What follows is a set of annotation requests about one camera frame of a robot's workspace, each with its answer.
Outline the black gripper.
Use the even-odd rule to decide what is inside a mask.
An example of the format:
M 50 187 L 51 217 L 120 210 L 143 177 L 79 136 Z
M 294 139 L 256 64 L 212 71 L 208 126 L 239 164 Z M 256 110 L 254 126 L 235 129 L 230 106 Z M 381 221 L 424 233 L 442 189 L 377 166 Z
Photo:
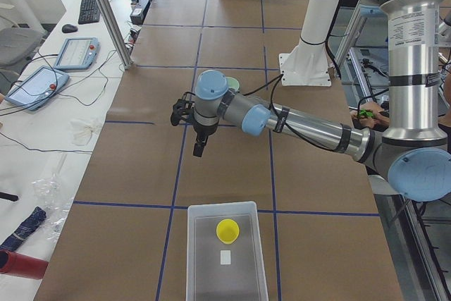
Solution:
M 218 127 L 218 116 L 203 116 L 198 113 L 193 114 L 193 127 L 196 132 L 196 140 L 194 143 L 193 155 L 202 157 L 204 148 L 208 142 L 208 137 L 213 135 Z

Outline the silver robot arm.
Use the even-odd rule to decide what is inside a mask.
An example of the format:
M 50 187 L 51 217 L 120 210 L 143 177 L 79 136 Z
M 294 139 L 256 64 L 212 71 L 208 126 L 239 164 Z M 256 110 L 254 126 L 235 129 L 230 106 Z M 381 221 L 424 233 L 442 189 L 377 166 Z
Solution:
M 430 202 L 450 192 L 447 134 L 438 126 L 439 6 L 443 0 L 361 0 L 388 17 L 390 122 L 382 133 L 357 130 L 246 97 L 217 70 L 197 79 L 190 121 L 201 156 L 220 120 L 250 135 L 264 128 L 298 137 L 320 149 L 350 155 L 383 176 L 407 199 Z

